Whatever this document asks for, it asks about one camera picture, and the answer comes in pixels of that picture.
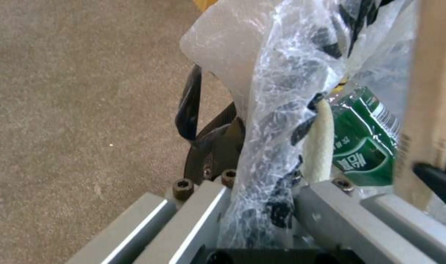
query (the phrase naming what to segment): rusty bolt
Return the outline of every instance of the rusty bolt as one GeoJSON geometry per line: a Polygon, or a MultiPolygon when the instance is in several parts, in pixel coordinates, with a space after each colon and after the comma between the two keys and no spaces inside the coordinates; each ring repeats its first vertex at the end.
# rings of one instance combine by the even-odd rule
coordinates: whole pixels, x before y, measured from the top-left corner
{"type": "Polygon", "coordinates": [[[222,172],[222,184],[228,188],[233,188],[236,179],[236,171],[234,169],[226,169],[222,172]]]}
{"type": "Polygon", "coordinates": [[[350,183],[349,180],[341,177],[335,178],[334,180],[332,180],[332,183],[346,194],[350,194],[354,190],[354,185],[350,183]]]}
{"type": "Polygon", "coordinates": [[[193,182],[189,179],[178,179],[172,185],[174,198],[186,201],[193,194],[193,182]]]}

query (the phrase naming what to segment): green plastic bottle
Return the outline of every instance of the green plastic bottle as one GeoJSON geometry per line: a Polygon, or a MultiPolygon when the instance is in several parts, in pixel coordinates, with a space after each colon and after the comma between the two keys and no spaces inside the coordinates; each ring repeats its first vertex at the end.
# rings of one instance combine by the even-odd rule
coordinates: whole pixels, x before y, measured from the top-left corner
{"type": "Polygon", "coordinates": [[[358,186],[392,184],[399,121],[367,87],[336,88],[332,163],[358,186]]]}

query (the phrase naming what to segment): wooden stick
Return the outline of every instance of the wooden stick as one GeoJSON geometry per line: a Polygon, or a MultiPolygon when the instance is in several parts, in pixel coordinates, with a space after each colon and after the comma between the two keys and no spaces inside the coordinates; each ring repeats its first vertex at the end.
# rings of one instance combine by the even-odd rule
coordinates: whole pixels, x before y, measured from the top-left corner
{"type": "Polygon", "coordinates": [[[394,192],[425,209],[432,191],[416,162],[446,166],[446,0],[422,0],[409,98],[394,171],[394,192]]]}

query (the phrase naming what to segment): crumpled plastic wrap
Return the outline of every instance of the crumpled plastic wrap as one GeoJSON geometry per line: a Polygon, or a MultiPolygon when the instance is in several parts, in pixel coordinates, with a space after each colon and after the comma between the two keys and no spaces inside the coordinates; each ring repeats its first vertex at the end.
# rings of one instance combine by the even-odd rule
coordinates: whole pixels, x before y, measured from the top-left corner
{"type": "Polygon", "coordinates": [[[292,178],[315,102],[343,77],[405,95],[415,26],[413,0],[219,0],[183,36],[246,124],[219,247],[291,247],[292,178]]]}

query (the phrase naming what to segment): barcode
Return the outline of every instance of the barcode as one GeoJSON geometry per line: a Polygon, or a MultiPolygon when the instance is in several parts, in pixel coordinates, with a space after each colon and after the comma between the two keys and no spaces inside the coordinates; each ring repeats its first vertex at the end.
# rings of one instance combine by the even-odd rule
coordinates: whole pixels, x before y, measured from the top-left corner
{"type": "Polygon", "coordinates": [[[371,113],[371,115],[386,131],[388,136],[398,142],[399,129],[401,128],[401,125],[399,124],[399,120],[391,112],[389,112],[386,107],[384,107],[384,104],[380,103],[371,113]]]}

